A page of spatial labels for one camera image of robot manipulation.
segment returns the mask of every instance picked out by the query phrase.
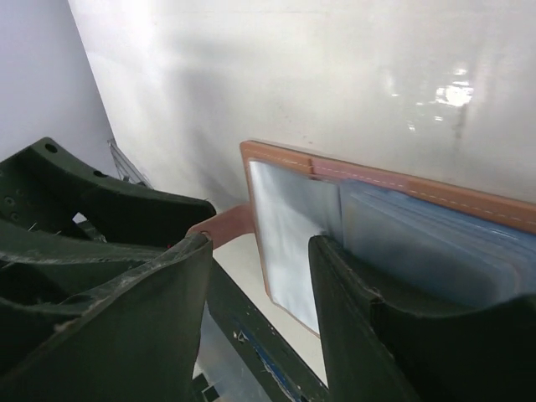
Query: leather cover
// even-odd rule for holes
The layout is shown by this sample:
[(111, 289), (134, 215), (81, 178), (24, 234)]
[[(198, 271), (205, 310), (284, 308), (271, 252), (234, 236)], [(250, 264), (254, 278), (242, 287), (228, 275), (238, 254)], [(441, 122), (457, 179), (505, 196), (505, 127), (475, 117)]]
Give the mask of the leather cover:
[(245, 166), (248, 187), (250, 190), (250, 204), (257, 245), (260, 253), (260, 263), (265, 279), (265, 290), (276, 304), (277, 300), (271, 294), (269, 286), (268, 269), (266, 267), (266, 253), (263, 250), (257, 214), (257, 202), (253, 191), (250, 172), (250, 163), (253, 161), (267, 162), (290, 172), (298, 173), (310, 180), (339, 180), (353, 179), (371, 183), (382, 188), (394, 189), (414, 198), (454, 209), (464, 214), (470, 214), (480, 219), (489, 220), (497, 224), (504, 224), (514, 229), (520, 229), (536, 234), (536, 205), (524, 203), (482, 193), (467, 188), (459, 188), (445, 183), (438, 183), (423, 178), (416, 178), (400, 173), (393, 173), (372, 167), (365, 167), (355, 163), (343, 162), (282, 146), (266, 144), (257, 141), (247, 141), (240, 144), (240, 150)]
[(309, 258), (333, 402), (534, 399), (536, 296), (483, 310), (442, 301), (325, 236)]

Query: white surface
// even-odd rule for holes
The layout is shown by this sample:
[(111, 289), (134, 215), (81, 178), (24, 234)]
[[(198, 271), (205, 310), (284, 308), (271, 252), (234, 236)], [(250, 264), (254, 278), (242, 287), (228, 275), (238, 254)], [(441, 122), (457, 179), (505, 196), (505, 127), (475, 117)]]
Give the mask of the white surface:
[(0, 2), (0, 160), (52, 137), (116, 176), (112, 138), (68, 0)]
[[(253, 137), (536, 201), (533, 0), (70, 4), (117, 142), (156, 188), (245, 201)], [(229, 247), (260, 297), (259, 265)]]
[(272, 300), (319, 333), (308, 245), (323, 233), (343, 242), (338, 185), (263, 162), (250, 174)]
[(327, 384), (320, 338), (303, 327), (270, 301), (266, 295), (255, 236), (247, 234), (214, 252), (214, 258), (225, 268), (238, 286), (247, 293), (271, 325), (296, 350), (318, 378)]

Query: white wall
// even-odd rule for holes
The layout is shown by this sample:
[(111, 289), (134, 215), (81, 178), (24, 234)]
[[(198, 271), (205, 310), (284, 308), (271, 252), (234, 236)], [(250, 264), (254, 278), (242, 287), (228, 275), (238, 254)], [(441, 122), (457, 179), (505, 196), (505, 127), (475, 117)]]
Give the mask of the white wall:
[[(533, 0), (70, 4), (119, 146), (157, 188), (244, 201), (238, 144), (259, 138), (536, 202)], [(226, 269), (323, 376), (240, 242)]]
[(110, 123), (67, 0), (0, 2), (0, 160), (52, 137), (115, 174)]

